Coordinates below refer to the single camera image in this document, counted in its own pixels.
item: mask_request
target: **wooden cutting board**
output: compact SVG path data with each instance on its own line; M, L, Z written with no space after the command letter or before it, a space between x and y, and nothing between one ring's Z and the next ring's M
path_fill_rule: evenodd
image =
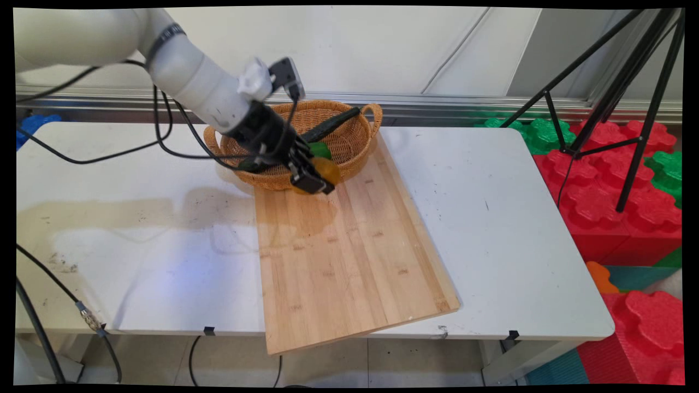
M372 149L330 195L255 187L268 354L459 308L380 134Z

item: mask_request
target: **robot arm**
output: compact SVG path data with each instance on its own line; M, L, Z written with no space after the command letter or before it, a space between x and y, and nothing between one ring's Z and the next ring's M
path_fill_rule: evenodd
M13 13L15 72L54 64L112 64L138 50L153 83L219 133L260 154L261 162L285 165L297 188L310 194L334 189L311 164L308 146L262 103L279 87L294 101L305 96L291 59L269 69L255 59L234 78L194 46L162 8L15 8Z

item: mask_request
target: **black tripod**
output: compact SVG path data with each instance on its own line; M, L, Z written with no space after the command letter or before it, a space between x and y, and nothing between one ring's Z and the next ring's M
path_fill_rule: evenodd
M633 185L633 180L636 177L636 171L641 163L641 158L643 156L643 151L646 148L648 138L651 133L651 128L655 121L656 114L658 113L658 107L660 106L660 101L665 93L665 88L668 85L668 80L670 79L670 73L672 72L672 67L675 65L675 60L677 58L677 53L679 53L679 47L682 44L682 39L684 37L684 8L679 10L679 17L675 23L666 29L672 19L673 15L677 13L676 8L662 8L658 15L655 17L651 25L646 30L643 37L640 39L634 50L632 51L629 58L624 63L624 66L617 74L616 78L612 81L607 91L604 93L600 99L597 106L592 110L590 117L588 118L582 130L578 134L577 138L573 141L570 147L565 145L563 140L563 132L561 131L561 126L559 125L558 116L556 115L556 109L554 108L554 103L551 99L551 94L549 91L559 84L568 74L575 70L582 62L584 62L588 57L590 57L594 52L597 51L602 45L604 45L611 37L616 35L621 31L631 20L637 17L644 10L632 10L624 19L619 21L614 27L612 27L605 35L603 35L597 42L595 42L588 50L586 50L582 55L580 55L570 66L568 66L563 72L557 75L551 82L549 82L543 89L541 89L531 100L527 101L514 115L510 116L500 127L508 127L512 122L514 122L519 116L521 116L527 109L531 108L532 105L537 103L541 97L545 97L546 104L549 107L549 112L551 113L551 120L556 128L556 134L558 134L559 143L561 146L561 152L572 155L572 159L579 159L585 155L590 155L597 152L603 152L605 150L619 148L621 146L630 145L636 143L636 150L631 159L631 164L628 168L628 173L626 174L626 180L624 181L624 188L621 190L621 195L619 195L619 201L617 202L617 211L624 211L624 206L626 205L626 200L628 199L628 194L631 191L631 186ZM626 141L613 143L611 145L602 146L601 148L596 148L592 150L587 150L581 152L582 146L587 142L588 138L595 129L598 122L606 122L609 116L616 108L619 100L626 92L626 88L631 84L633 79L638 75L643 66L646 64L648 59L651 57L655 49L658 47L660 42L665 38L665 36L675 27L675 34L672 36L672 42L670 43L670 48L668 49L668 54L665 57L665 63L663 64L663 69L658 78L658 84L656 85L653 97L651 99L650 107L648 108L648 113L646 115L646 120L643 123L643 128L641 130L640 136Z

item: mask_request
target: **blue object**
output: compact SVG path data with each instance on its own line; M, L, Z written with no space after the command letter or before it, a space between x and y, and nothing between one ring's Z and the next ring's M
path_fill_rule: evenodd
M650 284L670 277L676 267L655 266L605 266L610 271L610 283L619 290L642 291Z
M577 349L568 351L526 375L529 385L584 385L590 383Z
M43 126L46 123L50 122L60 122L61 117L58 115L51 115L51 116L42 116L42 115L34 115L34 116L29 116L22 120L22 129L31 134L34 135L37 129L39 127ZM22 145L24 145L29 138L27 138L24 134L21 134L19 131L17 132L17 150L19 150Z

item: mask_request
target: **tiled floor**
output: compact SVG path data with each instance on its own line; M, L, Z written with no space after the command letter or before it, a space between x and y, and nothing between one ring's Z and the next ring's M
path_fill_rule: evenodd
M124 384L192 385L191 336L110 336ZM80 383L114 383L116 371L102 340L83 358ZM200 386L271 387L278 357L263 337L204 336L192 358ZM351 338L285 355L278 387L483 386L477 341Z

